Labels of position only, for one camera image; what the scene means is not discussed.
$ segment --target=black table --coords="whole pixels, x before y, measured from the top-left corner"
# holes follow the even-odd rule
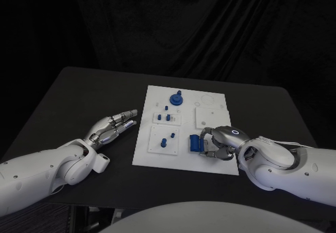
[[[82,138],[105,116],[141,110],[147,85],[223,93],[231,122],[249,137],[316,143],[287,91],[278,87],[222,83],[68,67],[46,93],[1,159],[59,147]],[[167,203],[210,200],[270,210],[296,219],[336,219],[336,208],[296,197],[283,190],[259,189],[245,172],[239,176],[133,166],[138,127],[99,149],[111,163],[76,185],[45,201],[52,203],[146,209]]]

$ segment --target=robotic hand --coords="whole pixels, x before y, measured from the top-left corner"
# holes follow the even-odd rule
[[[91,170],[98,173],[105,170],[109,159],[95,150],[137,124],[128,120],[135,115],[137,110],[133,110],[105,117],[84,140],[76,139],[58,149],[39,151],[0,164],[0,216],[59,192],[60,189],[55,190],[60,186],[79,183]]]
[[[212,134],[219,150],[203,151],[200,155],[231,160],[235,153],[239,169],[261,189],[272,191],[278,188],[307,200],[336,206],[336,150],[272,141],[261,136],[251,140],[231,126],[205,128],[200,140],[206,134]],[[278,144],[300,147],[287,150]]]

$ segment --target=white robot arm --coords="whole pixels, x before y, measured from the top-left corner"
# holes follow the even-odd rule
[[[55,194],[65,184],[79,183],[91,170],[101,173],[109,163],[97,149],[109,143],[135,121],[137,110],[105,117],[92,126],[84,140],[58,149],[20,156],[0,164],[0,216],[26,208]]]
[[[200,155],[221,160],[238,156],[239,168],[252,183],[264,190],[283,189],[296,196],[336,206],[336,150],[316,149],[291,142],[272,141],[246,134],[231,126],[205,128],[212,134],[216,151]],[[300,146],[287,150],[278,144]]]

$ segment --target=blue object held in gripper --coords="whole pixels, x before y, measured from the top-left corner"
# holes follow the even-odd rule
[[[163,138],[161,147],[166,147],[166,145],[167,145],[167,140]]]
[[[174,106],[179,106],[183,103],[182,91],[177,91],[177,93],[170,96],[169,101]]]
[[[205,139],[199,139],[199,135],[190,135],[190,151],[202,152],[205,151]]]

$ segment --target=blue knob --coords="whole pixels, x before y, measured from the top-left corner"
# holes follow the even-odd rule
[[[169,99],[172,105],[179,106],[183,102],[182,92],[177,91],[177,94],[173,94]]]
[[[167,140],[163,138],[161,147],[166,147],[166,145],[167,145]]]

